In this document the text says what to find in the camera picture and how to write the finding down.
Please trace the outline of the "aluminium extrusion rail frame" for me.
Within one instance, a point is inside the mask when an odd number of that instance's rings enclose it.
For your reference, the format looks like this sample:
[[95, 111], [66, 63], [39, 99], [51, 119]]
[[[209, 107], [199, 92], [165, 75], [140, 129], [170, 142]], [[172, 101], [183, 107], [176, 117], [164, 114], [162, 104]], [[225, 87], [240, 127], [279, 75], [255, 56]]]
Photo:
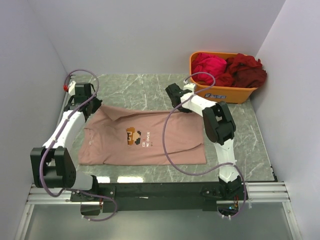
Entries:
[[[165, 87], [185, 75], [101, 75], [104, 103], [139, 110], [169, 110]], [[249, 200], [232, 220], [202, 210], [120, 211], [103, 222], [81, 219], [70, 192], [50, 197], [32, 186], [15, 240], [302, 240], [284, 182], [276, 180], [250, 100], [229, 104], [237, 132], [235, 156], [246, 177]], [[102, 183], [209, 182], [217, 171], [188, 176], [172, 166], [79, 166]]]

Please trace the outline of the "orange plastic laundry basket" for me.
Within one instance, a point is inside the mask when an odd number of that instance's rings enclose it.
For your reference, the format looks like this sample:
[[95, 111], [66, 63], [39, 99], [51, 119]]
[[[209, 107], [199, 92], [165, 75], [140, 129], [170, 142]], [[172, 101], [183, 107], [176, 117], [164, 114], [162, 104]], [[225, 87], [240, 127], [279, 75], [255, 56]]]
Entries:
[[[189, 74], [193, 73], [192, 71], [192, 62], [200, 53], [205, 53], [209, 55], [216, 55], [222, 59], [227, 59], [235, 57], [237, 53], [229, 52], [212, 52], [212, 51], [196, 51], [192, 53], [189, 57]], [[222, 86], [213, 86], [210, 89], [204, 90], [198, 95], [202, 98], [205, 98], [214, 102], [224, 101], [231, 104], [242, 104], [244, 103], [250, 95], [257, 90], [257, 88], [239, 88], [239, 87], [222, 87]]]

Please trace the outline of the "bright pink crumpled t-shirt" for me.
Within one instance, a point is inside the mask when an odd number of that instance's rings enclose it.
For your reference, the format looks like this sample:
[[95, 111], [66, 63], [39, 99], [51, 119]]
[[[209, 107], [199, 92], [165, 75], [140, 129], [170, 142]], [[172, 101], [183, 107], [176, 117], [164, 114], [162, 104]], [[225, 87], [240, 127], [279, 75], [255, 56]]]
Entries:
[[[191, 73], [206, 72], [216, 79], [225, 72], [226, 67], [227, 62], [225, 59], [214, 54], [201, 52], [191, 62]], [[199, 73], [192, 77], [195, 82], [210, 86], [214, 82], [214, 79], [210, 75]]]

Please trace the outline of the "dusty pink printed t-shirt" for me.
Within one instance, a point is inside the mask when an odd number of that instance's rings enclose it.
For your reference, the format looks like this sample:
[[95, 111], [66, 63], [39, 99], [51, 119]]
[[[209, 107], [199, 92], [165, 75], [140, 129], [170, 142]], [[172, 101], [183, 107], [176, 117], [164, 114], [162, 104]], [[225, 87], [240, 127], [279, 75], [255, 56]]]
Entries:
[[196, 113], [102, 105], [87, 121], [81, 165], [205, 164], [202, 117]]

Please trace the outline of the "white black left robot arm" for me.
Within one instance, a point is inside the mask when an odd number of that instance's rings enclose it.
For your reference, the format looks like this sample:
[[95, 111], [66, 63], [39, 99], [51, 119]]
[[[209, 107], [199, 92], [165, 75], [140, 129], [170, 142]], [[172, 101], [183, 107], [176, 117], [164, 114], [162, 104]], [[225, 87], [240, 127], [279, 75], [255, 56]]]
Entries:
[[89, 116], [99, 109], [102, 101], [94, 97], [74, 112], [79, 105], [76, 97], [71, 96], [52, 136], [42, 147], [31, 150], [32, 174], [38, 188], [42, 188], [45, 183], [48, 189], [80, 190], [88, 201], [94, 201], [100, 195], [97, 178], [77, 171], [69, 150]]

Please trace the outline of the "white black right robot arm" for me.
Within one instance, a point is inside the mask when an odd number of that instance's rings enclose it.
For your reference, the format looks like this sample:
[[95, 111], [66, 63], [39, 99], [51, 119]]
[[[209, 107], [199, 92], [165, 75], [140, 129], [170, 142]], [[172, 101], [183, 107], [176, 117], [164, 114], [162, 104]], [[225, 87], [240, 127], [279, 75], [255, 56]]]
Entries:
[[188, 83], [180, 88], [173, 83], [165, 88], [174, 110], [196, 113], [202, 117], [204, 131], [213, 143], [217, 155], [218, 187], [208, 190], [206, 195], [230, 200], [242, 187], [242, 175], [236, 166], [234, 137], [236, 124], [225, 102], [214, 102], [195, 94], [196, 85]]

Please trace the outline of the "dark red crumpled t-shirt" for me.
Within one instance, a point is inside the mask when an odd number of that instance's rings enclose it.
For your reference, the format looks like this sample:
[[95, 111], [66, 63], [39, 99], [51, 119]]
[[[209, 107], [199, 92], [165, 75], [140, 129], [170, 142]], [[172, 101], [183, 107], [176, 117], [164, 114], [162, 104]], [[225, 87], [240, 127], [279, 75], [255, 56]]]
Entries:
[[233, 88], [259, 88], [267, 80], [261, 60], [238, 53], [226, 59], [226, 69], [216, 78], [215, 86]]

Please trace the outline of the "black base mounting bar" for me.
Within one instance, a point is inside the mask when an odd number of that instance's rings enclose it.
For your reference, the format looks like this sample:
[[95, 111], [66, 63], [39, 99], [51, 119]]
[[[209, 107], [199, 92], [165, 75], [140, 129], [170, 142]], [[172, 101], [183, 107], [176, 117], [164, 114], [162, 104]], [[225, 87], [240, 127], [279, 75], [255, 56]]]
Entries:
[[219, 201], [247, 200], [242, 183], [219, 182], [100, 183], [90, 196], [74, 191], [72, 203], [88, 203], [81, 211], [97, 215], [117, 211], [216, 211]]

